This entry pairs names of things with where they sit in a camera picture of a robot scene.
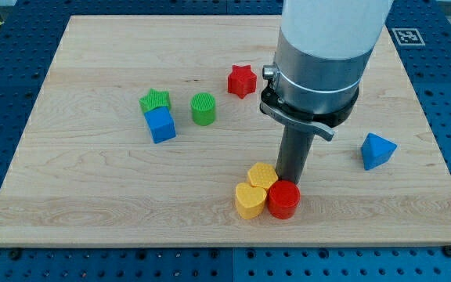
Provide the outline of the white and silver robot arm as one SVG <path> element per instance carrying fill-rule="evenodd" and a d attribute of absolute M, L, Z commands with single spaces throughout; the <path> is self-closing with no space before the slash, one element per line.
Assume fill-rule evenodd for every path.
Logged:
<path fill-rule="evenodd" d="M 390 0 L 286 0 L 272 64 L 262 76 L 262 113 L 284 139 L 334 137 L 391 9 Z"/>

